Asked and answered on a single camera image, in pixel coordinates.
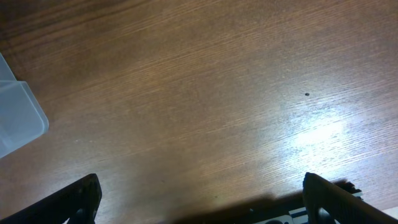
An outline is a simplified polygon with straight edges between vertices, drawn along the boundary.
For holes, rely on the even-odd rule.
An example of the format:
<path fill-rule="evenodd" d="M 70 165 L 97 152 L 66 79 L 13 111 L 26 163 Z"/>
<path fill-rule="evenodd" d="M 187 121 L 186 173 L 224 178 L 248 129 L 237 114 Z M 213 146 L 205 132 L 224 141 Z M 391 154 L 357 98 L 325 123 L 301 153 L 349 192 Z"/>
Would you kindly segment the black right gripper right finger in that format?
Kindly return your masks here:
<path fill-rule="evenodd" d="M 303 202 L 308 222 L 347 224 L 397 224 L 397 219 L 370 206 L 317 174 L 303 180 Z"/>

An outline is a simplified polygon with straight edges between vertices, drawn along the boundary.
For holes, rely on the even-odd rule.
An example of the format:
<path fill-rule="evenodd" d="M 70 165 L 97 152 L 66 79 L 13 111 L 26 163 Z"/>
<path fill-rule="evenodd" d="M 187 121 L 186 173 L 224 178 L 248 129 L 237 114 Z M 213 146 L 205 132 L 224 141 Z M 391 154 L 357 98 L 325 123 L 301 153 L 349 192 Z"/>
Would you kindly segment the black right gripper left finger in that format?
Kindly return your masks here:
<path fill-rule="evenodd" d="M 102 198 L 98 176 L 88 174 L 31 206 L 1 220 L 14 223 L 94 224 Z"/>

